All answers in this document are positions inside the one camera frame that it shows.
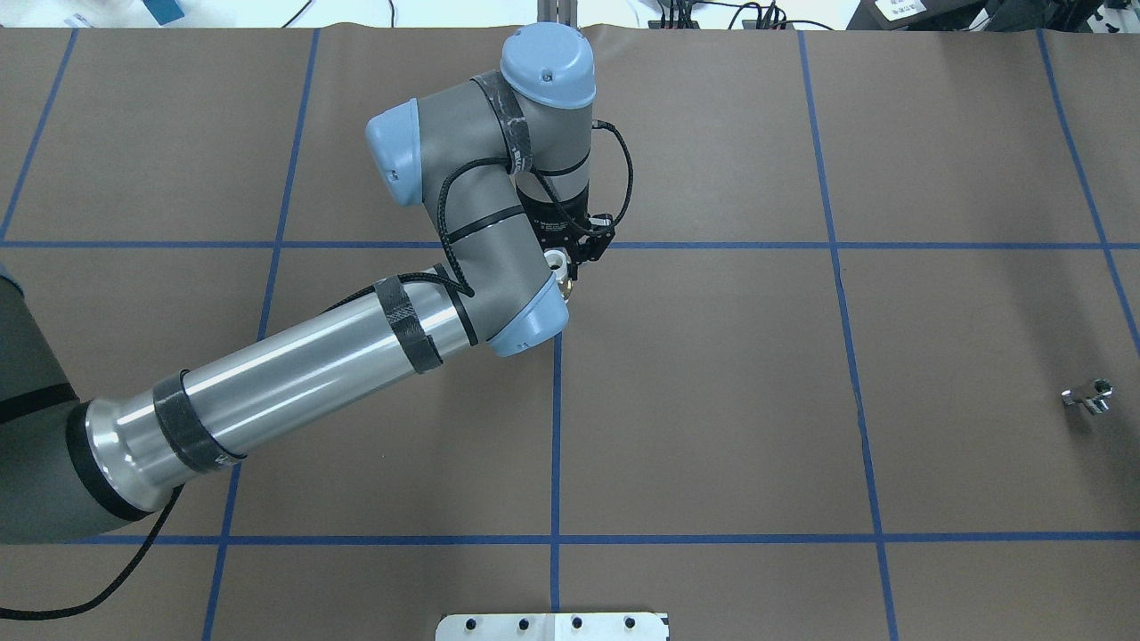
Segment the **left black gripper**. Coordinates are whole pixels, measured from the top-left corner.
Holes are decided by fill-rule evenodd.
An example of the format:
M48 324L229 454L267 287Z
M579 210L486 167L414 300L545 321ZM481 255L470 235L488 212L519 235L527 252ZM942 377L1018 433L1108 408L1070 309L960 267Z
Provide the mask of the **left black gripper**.
M557 248L569 255L565 279L578 281L583 263L598 261L614 240L614 216L591 212L587 185L571 198L559 196L555 203L540 182L529 178L520 186L520 203L542 248Z

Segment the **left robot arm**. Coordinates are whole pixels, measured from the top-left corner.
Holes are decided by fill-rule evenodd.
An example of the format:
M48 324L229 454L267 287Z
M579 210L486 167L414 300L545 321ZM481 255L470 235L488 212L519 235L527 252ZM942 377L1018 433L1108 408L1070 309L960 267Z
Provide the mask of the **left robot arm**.
M513 29L495 68L370 117L363 131L398 206L439 259L138 393L82 398L3 271L3 543L40 545L158 516L187 482L477 346L526 352L569 323L565 281L614 232L592 216L602 127L583 31Z

